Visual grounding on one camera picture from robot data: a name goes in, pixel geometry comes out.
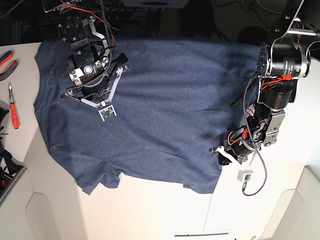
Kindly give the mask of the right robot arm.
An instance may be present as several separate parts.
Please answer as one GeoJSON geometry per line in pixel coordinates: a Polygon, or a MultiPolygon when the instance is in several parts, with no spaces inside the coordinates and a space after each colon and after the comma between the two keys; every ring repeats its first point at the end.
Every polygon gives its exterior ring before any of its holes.
{"type": "Polygon", "coordinates": [[[68,43],[71,55],[66,68],[74,86],[61,98],[99,103],[112,89],[111,79],[128,62],[121,53],[113,58],[116,47],[113,27],[107,21],[108,8],[103,0],[44,0],[46,13],[58,12],[57,33],[68,43]]]}

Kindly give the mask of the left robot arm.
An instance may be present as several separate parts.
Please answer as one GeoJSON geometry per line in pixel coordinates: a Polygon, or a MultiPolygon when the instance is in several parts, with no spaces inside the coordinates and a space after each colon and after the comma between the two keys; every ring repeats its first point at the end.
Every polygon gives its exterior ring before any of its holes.
{"type": "Polygon", "coordinates": [[[277,141],[285,107],[295,100],[299,78],[308,76],[311,46],[320,41],[320,2],[289,0],[259,49],[257,71],[246,93],[235,100],[242,103],[256,89],[252,115],[245,114],[245,125],[229,133],[219,156],[222,166],[247,161],[261,146],[277,141]]]}

